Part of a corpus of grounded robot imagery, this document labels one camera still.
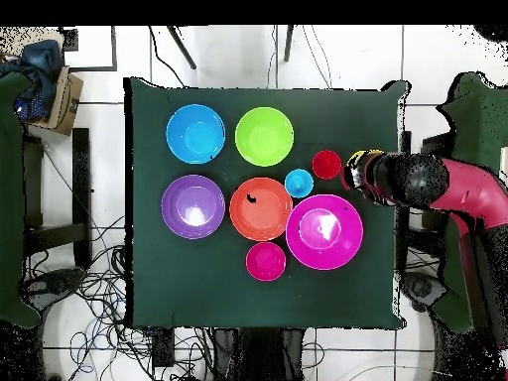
red cup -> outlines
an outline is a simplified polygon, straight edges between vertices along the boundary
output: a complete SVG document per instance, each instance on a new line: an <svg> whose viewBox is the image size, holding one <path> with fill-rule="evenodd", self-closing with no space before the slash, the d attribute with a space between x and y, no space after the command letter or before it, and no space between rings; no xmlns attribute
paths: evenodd
<svg viewBox="0 0 508 381"><path fill-rule="evenodd" d="M313 158L313 171L320 179L330 180L336 177L341 168L340 158L333 151L317 152Z"/></svg>

yellow object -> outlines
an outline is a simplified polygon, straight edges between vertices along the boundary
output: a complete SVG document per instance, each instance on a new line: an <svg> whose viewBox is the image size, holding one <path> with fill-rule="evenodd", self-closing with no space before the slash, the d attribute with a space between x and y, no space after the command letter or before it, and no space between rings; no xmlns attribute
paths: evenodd
<svg viewBox="0 0 508 381"><path fill-rule="evenodd" d="M347 161L347 166L349 165L357 165L358 164L358 160L360 159L361 156L363 155L366 155L366 154L371 154L371 153L374 153L374 154L382 154L383 151L380 151L378 149L369 149L367 151L358 151L358 152L355 152L351 158L349 158L349 160Z"/></svg>

green bowl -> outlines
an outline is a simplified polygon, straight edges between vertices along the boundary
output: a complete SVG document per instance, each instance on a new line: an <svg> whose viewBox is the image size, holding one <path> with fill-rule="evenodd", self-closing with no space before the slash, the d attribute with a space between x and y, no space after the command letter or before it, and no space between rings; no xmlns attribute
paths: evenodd
<svg viewBox="0 0 508 381"><path fill-rule="evenodd" d="M279 164L293 147L293 126L281 111L251 109L238 122L235 143L240 155L258 167Z"/></svg>

cardboard box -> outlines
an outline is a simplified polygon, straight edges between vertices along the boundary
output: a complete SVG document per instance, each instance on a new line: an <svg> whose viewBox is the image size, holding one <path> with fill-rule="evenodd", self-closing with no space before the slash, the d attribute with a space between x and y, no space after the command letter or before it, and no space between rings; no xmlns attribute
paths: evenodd
<svg viewBox="0 0 508 381"><path fill-rule="evenodd" d="M43 27L3 27L0 28L0 53L19 57L26 45L44 40L57 41L62 52L64 36L57 31ZM68 66L62 67L50 118L48 121L39 120L30 123L30 125L70 135L82 87L83 81L73 74L69 74Z"/></svg>
<svg viewBox="0 0 508 381"><path fill-rule="evenodd" d="M73 74L69 74L68 67L62 67L50 119L30 124L69 136L72 133L82 88L83 81Z"/></svg>

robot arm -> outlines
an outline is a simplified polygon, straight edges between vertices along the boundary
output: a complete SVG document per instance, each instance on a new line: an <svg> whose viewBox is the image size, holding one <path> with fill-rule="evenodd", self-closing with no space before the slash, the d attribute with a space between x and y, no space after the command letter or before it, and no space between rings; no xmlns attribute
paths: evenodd
<svg viewBox="0 0 508 381"><path fill-rule="evenodd" d="M500 346L508 344L508 192L482 168L428 154L386 154L364 151L344 168L347 186L373 201L454 213L453 220L472 219L471 252L492 333ZM464 273L470 268L464 267Z"/></svg>

